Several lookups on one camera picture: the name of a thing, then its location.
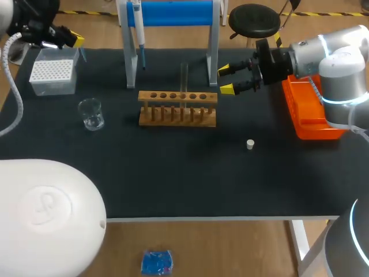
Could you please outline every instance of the orange tray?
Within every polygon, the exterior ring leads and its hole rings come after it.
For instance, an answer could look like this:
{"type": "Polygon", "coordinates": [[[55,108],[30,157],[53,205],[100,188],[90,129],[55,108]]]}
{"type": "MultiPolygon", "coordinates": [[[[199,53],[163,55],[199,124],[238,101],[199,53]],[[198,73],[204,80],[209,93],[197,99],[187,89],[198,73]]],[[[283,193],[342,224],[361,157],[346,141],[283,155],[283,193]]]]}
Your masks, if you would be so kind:
{"type": "MultiPolygon", "coordinates": [[[[321,82],[318,75],[312,80],[321,92],[321,82]]],[[[346,130],[331,128],[324,115],[323,105],[314,92],[308,78],[296,79],[289,76],[282,82],[289,113],[297,136],[302,140],[336,140],[346,130]]]]}

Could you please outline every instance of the test tube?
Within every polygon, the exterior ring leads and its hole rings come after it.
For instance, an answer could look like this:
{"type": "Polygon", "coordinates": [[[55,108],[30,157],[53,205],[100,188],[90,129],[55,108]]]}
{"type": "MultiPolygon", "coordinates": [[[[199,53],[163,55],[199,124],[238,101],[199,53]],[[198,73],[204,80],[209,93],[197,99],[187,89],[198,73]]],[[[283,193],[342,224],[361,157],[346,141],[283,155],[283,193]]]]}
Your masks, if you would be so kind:
{"type": "MultiPolygon", "coordinates": [[[[182,62],[180,64],[180,92],[187,92],[187,82],[189,79],[189,64],[182,62]]],[[[180,108],[186,108],[186,103],[180,103],[180,108]]]]}

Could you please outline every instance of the black table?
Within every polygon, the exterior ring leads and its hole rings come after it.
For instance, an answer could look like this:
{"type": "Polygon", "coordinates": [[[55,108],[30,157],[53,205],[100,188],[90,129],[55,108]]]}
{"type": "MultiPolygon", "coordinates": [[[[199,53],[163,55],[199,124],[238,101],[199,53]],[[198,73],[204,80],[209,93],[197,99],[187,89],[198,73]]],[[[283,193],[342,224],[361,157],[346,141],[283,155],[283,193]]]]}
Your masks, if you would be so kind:
{"type": "MultiPolygon", "coordinates": [[[[251,50],[220,50],[219,66],[251,50]]],[[[137,89],[126,89],[122,50],[87,50],[75,95],[37,97],[28,83],[37,50],[28,53],[17,85],[24,117],[0,138],[0,159],[50,159],[82,171],[103,196],[108,218],[337,216],[369,191],[367,143],[301,141],[280,84],[239,96],[219,95],[217,128],[140,127],[138,90],[178,91],[189,63],[189,91],[208,87],[205,50],[146,50],[137,89]],[[86,131],[79,101],[102,102],[105,127],[86,131]],[[246,140],[253,139],[252,151],[246,140]]],[[[249,78],[248,71],[219,85],[249,78]]],[[[8,97],[0,126],[16,114],[8,97]]]]}

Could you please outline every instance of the small white cap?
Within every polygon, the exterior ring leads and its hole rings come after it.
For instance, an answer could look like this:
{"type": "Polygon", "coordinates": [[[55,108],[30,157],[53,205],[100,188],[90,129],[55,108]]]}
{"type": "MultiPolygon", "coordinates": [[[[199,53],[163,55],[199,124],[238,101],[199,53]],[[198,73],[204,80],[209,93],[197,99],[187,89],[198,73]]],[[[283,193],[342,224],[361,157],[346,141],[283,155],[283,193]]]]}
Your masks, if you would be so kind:
{"type": "Polygon", "coordinates": [[[255,141],[253,140],[247,140],[246,146],[248,150],[251,150],[254,147],[255,141]]]}

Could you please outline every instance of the wooden floor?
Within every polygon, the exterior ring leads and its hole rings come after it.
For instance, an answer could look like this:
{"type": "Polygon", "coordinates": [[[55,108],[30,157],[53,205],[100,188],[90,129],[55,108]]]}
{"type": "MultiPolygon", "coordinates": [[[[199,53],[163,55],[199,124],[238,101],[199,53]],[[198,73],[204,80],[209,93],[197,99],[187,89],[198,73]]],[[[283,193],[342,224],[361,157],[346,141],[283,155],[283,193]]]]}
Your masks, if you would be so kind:
{"type": "MultiPolygon", "coordinates": [[[[284,0],[229,0],[229,12],[243,3],[258,2],[280,10],[284,0]]],[[[62,10],[116,12],[115,3],[104,0],[61,0],[62,10]]],[[[359,0],[302,0],[299,12],[361,12],[359,0]]],[[[284,46],[292,42],[357,24],[368,17],[291,17],[281,31],[284,46]]],[[[86,38],[86,48],[122,48],[117,17],[58,15],[55,25],[65,25],[86,38]]],[[[145,30],[147,48],[206,48],[206,27],[166,27],[145,30]]],[[[232,30],[220,28],[220,47],[246,46],[240,36],[229,40],[232,30]]],[[[269,39],[275,46],[273,38],[269,39]]],[[[15,74],[17,68],[12,66],[15,74]]],[[[0,106],[9,86],[0,72],[0,106]]],[[[325,226],[324,221],[304,222],[310,245],[325,226]]],[[[173,276],[191,277],[289,277],[297,276],[286,224],[273,222],[181,222],[108,224],[103,247],[83,277],[140,276],[144,250],[170,249],[173,276]]]]}

